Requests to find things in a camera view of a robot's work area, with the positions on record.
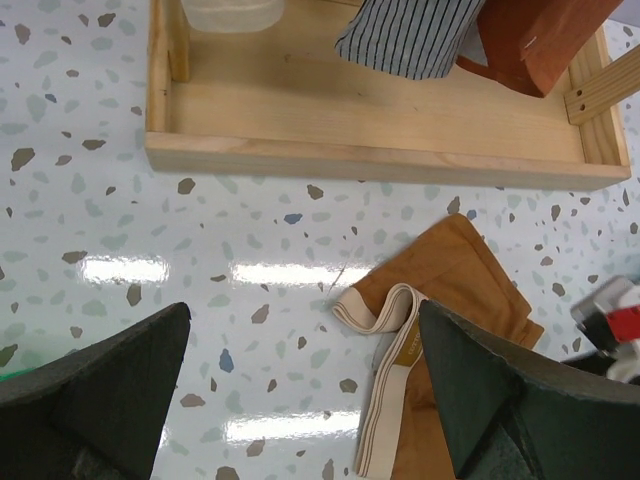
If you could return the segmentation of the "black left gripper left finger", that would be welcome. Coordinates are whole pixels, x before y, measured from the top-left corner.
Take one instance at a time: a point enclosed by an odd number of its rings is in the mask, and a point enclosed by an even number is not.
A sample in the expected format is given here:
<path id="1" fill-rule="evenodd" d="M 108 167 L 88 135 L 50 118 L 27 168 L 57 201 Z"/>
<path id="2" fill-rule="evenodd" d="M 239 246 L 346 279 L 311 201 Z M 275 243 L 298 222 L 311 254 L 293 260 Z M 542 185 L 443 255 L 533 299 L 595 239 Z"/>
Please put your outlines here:
<path id="1" fill-rule="evenodd" d="M 174 303 L 2 381 L 2 478 L 150 478 L 190 326 Z"/>

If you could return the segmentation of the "brown underwear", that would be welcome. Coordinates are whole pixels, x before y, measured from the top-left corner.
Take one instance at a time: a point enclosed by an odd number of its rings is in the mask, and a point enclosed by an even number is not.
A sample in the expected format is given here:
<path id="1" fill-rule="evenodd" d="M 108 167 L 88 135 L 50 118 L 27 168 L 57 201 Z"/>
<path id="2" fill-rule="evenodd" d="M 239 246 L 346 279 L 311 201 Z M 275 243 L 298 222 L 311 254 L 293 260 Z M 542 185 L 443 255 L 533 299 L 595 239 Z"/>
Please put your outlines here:
<path id="1" fill-rule="evenodd" d="M 347 288 L 333 305 L 350 329 L 392 337 L 374 375 L 354 464 L 363 479 L 456 479 L 521 392 L 486 349 L 530 349 L 529 303 L 472 223 L 450 215 Z"/>

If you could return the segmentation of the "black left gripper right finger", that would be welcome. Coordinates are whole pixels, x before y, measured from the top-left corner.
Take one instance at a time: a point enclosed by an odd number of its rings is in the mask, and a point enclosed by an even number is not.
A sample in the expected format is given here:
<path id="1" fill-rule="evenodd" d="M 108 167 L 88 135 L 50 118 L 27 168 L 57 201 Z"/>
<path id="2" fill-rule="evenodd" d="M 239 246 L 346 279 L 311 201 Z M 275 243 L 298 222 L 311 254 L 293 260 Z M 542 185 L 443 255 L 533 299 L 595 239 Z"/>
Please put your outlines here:
<path id="1" fill-rule="evenodd" d="M 419 328 L 456 478 L 638 478 L 638 387 L 548 359 L 432 300 Z"/>

